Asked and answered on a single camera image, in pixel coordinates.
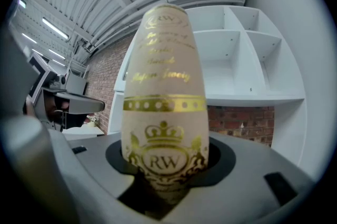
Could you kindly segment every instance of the cylindrical container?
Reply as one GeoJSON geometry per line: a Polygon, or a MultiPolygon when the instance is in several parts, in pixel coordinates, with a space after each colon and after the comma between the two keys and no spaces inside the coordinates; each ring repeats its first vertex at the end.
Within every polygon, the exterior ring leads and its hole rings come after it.
{"type": "Polygon", "coordinates": [[[124,94],[122,154],[168,204],[207,167],[201,66],[189,18],[177,6],[151,9],[138,29],[124,94]]]}

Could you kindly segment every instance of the black object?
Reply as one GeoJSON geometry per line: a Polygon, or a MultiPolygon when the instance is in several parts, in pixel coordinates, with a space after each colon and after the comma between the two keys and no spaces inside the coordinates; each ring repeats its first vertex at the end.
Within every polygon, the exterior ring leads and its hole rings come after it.
{"type": "Polygon", "coordinates": [[[74,154],[78,154],[78,153],[85,152],[87,149],[84,146],[79,146],[79,147],[72,148],[72,150],[74,154]]]}
{"type": "Polygon", "coordinates": [[[280,206],[285,205],[297,196],[296,191],[279,172],[266,174],[264,178],[270,189],[273,191],[280,206]]]}
{"type": "MultiPolygon", "coordinates": [[[[108,163],[122,174],[137,175],[138,168],[122,157],[121,141],[111,144],[105,152],[108,163]]],[[[208,168],[190,178],[188,186],[214,186],[228,176],[236,162],[234,151],[226,144],[210,137],[210,155],[208,168]]]]}

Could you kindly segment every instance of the light fixture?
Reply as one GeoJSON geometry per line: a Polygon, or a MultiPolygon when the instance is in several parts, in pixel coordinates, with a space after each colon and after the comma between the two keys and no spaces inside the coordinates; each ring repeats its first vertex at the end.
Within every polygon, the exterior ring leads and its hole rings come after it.
{"type": "Polygon", "coordinates": [[[61,57],[62,59],[65,59],[65,57],[59,55],[58,53],[55,53],[54,51],[52,51],[51,49],[49,49],[50,52],[52,52],[53,54],[56,54],[57,56],[61,57]]]}
{"type": "Polygon", "coordinates": [[[66,40],[68,39],[68,35],[64,32],[62,32],[60,29],[58,29],[55,25],[53,25],[52,23],[50,23],[48,20],[46,20],[46,18],[42,18],[42,22],[46,25],[48,25],[52,30],[54,30],[55,32],[57,32],[58,34],[60,34],[61,36],[63,36],[66,40]]]}
{"type": "Polygon", "coordinates": [[[62,65],[62,66],[65,66],[64,64],[62,64],[62,63],[60,63],[60,62],[58,62],[58,61],[56,61],[56,60],[54,60],[54,59],[53,59],[53,61],[56,62],[57,64],[60,64],[60,65],[62,65]]]}
{"type": "Polygon", "coordinates": [[[38,53],[40,56],[43,56],[43,54],[42,53],[39,53],[38,51],[36,51],[36,50],[34,50],[34,49],[32,49],[35,53],[38,53]]]}
{"type": "Polygon", "coordinates": [[[35,40],[31,39],[29,36],[25,35],[24,33],[22,33],[23,36],[25,36],[27,39],[29,39],[30,41],[37,43],[35,40]]]}
{"type": "Polygon", "coordinates": [[[19,5],[22,6],[23,8],[26,8],[26,3],[22,0],[19,0],[19,5]]]}

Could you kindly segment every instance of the gold crown emblem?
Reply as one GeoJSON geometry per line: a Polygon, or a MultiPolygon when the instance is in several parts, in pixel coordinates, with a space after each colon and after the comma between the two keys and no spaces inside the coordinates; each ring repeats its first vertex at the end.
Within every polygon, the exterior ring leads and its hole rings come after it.
{"type": "Polygon", "coordinates": [[[184,137],[184,129],[181,126],[167,126],[166,121],[160,122],[160,126],[149,125],[145,129],[148,142],[181,142],[184,137]]]}

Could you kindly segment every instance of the fluorescent light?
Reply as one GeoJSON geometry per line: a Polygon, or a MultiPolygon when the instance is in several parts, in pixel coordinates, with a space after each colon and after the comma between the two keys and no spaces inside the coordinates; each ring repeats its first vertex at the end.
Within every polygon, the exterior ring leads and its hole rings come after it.
{"type": "Polygon", "coordinates": [[[51,49],[49,49],[50,52],[52,52],[53,54],[56,54],[57,56],[61,57],[62,59],[65,59],[65,57],[59,55],[58,53],[55,53],[54,51],[52,51],[51,49]]]}
{"type": "Polygon", "coordinates": [[[56,62],[57,64],[60,64],[60,65],[65,66],[64,64],[62,64],[62,63],[60,63],[60,62],[58,62],[58,61],[56,61],[56,60],[54,60],[54,59],[53,59],[53,61],[56,62]]]}
{"type": "Polygon", "coordinates": [[[23,8],[26,8],[26,3],[22,0],[19,0],[19,5],[22,6],[23,8]]]}
{"type": "Polygon", "coordinates": [[[31,39],[29,36],[25,35],[24,33],[22,33],[23,36],[25,36],[27,39],[29,39],[30,41],[37,43],[35,40],[31,39]]]}
{"type": "Polygon", "coordinates": [[[43,54],[42,53],[39,53],[38,51],[36,51],[36,50],[34,50],[34,49],[32,49],[35,53],[38,53],[40,56],[43,56],[43,54]]]}
{"type": "Polygon", "coordinates": [[[60,29],[58,29],[55,25],[51,24],[49,21],[47,21],[45,18],[42,18],[42,22],[48,25],[52,30],[59,33],[61,36],[63,36],[66,40],[68,39],[68,35],[64,32],[62,32],[60,29]]]}

